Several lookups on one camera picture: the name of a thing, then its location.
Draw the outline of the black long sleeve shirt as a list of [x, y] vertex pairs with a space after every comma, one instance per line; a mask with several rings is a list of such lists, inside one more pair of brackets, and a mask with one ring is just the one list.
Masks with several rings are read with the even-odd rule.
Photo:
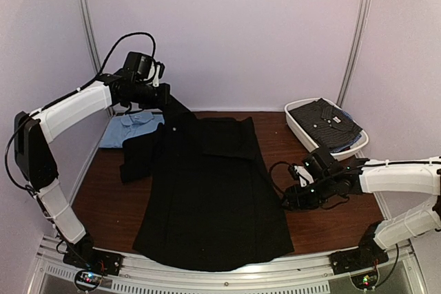
[[123, 143], [121, 180], [150, 178], [133, 249], [160, 264], [231, 271], [294, 250], [251, 118], [198, 118], [176, 99]]

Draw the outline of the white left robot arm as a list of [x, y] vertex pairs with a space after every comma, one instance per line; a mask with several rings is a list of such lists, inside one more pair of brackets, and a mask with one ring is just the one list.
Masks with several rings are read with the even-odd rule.
[[169, 103], [170, 90], [169, 84], [157, 80], [135, 80], [130, 74], [104, 74], [61, 101], [31, 114], [16, 115], [15, 162], [34, 199], [65, 241], [77, 244], [85, 237], [86, 230], [63, 193], [50, 145], [77, 123], [118, 103], [158, 109]]

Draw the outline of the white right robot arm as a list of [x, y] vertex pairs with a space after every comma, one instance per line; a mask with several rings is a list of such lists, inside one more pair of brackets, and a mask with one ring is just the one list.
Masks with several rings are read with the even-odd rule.
[[347, 164], [324, 147], [313, 150], [301, 165], [287, 169], [295, 184], [281, 191], [290, 211], [323, 207], [332, 197], [373, 194], [387, 217], [368, 227], [353, 252], [359, 267], [368, 267], [380, 251], [427, 232], [440, 230], [440, 157], [419, 160], [355, 158]]

